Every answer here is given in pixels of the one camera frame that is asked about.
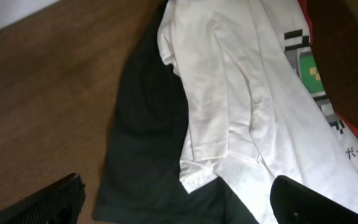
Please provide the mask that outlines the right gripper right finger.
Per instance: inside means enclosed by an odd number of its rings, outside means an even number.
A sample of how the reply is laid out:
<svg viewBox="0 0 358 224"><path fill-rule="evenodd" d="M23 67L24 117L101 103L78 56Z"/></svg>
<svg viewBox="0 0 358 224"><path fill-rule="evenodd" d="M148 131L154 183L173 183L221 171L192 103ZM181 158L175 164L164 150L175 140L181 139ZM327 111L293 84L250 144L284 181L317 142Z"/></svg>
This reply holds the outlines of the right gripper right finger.
<svg viewBox="0 0 358 224"><path fill-rule="evenodd" d="M358 224L358 214L284 176L271 188L270 204L278 224Z"/></svg>

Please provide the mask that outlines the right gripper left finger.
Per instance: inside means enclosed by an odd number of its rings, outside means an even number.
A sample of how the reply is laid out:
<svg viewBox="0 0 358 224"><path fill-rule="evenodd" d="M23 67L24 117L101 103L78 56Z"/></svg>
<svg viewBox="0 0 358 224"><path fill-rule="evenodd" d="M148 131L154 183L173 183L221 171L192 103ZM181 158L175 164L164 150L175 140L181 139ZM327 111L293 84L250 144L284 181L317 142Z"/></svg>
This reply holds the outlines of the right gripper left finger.
<svg viewBox="0 0 358 224"><path fill-rule="evenodd" d="M85 184L72 173L0 211L0 224L76 224Z"/></svg>

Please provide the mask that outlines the dark teal garment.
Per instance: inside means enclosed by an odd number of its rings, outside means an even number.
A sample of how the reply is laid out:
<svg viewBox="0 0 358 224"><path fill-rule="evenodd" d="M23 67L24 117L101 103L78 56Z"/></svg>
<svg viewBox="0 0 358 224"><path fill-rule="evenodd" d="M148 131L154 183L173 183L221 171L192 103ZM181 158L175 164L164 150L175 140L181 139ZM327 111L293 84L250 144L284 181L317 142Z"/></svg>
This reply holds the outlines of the dark teal garment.
<svg viewBox="0 0 358 224"><path fill-rule="evenodd" d="M193 193L179 180L188 127L181 80L163 64L157 31L165 4L124 66L93 218L113 223L254 223L222 179Z"/></svg>

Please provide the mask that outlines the red garment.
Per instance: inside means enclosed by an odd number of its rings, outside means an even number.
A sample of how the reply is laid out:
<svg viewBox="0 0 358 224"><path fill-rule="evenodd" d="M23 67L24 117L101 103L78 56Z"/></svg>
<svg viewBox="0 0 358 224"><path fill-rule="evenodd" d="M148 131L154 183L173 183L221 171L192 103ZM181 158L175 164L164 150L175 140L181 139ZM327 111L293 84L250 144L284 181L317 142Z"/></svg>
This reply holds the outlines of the red garment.
<svg viewBox="0 0 358 224"><path fill-rule="evenodd" d="M349 1L299 0L311 49L334 111L358 140L358 18Z"/></svg>

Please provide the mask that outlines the white printed t-shirt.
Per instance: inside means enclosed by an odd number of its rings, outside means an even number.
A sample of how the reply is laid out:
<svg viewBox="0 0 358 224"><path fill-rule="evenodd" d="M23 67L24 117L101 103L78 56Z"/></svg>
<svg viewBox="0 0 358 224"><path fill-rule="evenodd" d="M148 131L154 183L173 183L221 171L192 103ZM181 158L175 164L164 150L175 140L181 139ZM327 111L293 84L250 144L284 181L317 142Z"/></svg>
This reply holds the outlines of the white printed t-shirt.
<svg viewBox="0 0 358 224"><path fill-rule="evenodd" d="M274 180L287 176L358 214L358 142L325 93L298 1L169 1L163 63L188 101L179 179L194 192L222 178L259 223L276 223Z"/></svg>

